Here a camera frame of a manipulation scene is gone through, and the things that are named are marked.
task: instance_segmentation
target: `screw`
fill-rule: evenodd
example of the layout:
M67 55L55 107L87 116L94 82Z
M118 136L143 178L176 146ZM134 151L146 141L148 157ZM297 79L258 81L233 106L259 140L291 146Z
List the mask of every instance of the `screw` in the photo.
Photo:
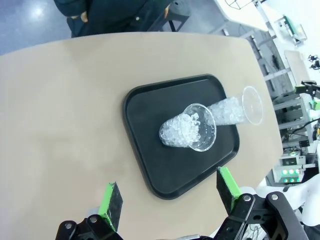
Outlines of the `screw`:
M70 229L72 227L72 224L71 223L67 223L66 225L65 225L65 228L66 229Z
M277 200L277 199L278 199L278 196L275 195L275 194L272 194L271 199L272 199L272 200Z
M249 202L249 201L251 200L251 197L248 196L248 195L245 195L245 196L243 197L243 200L245 200L246 202Z
M92 222L93 224L97 221L97 217L96 216L93 216L90 218L90 222Z

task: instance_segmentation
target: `black tray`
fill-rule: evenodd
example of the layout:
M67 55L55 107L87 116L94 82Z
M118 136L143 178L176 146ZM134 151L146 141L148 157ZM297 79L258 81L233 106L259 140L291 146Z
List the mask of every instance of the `black tray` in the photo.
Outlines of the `black tray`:
M188 105L209 106L225 98L224 88L212 75L138 86L127 94L124 125L146 185L156 196L166 200L181 196L237 154L235 125L218 126L215 143L205 152L165 146L159 139L160 126Z

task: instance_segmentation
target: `person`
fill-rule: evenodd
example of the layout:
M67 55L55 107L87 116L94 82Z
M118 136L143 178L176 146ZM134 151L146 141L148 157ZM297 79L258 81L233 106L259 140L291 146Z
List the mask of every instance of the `person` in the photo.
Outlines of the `person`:
M54 0L71 36L146 32L172 0Z

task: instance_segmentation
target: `clear plastic cup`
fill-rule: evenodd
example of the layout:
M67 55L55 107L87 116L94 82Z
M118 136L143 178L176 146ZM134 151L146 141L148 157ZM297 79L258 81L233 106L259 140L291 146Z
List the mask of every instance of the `clear plastic cup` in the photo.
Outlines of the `clear plastic cup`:
M253 86L246 86L241 94L219 101L208 106L208 109L217 126L247 123L259 125L264 113L261 97Z
M207 107L193 103L183 113L161 125L159 137L164 145L207 151L216 140L216 124Z

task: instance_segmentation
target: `tabletop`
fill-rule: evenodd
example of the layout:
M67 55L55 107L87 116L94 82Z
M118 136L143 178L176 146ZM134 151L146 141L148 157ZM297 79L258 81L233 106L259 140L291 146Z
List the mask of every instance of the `tabletop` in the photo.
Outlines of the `tabletop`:
M174 200L146 187L123 122L133 88L215 75L227 96L254 86L261 125L237 126L229 167L256 187L282 154L273 105L245 39L214 35L115 33L51 42L0 56L0 238L54 239L65 220L81 222L116 181L124 239L212 233L227 216L216 174Z
M235 0L214 0L218 8L220 9L222 15L231 22L242 24L263 32L268 31L266 22L260 12L257 10L253 2L248 0L237 0L240 6L244 6L241 9L236 9L231 7L229 4L235 4Z

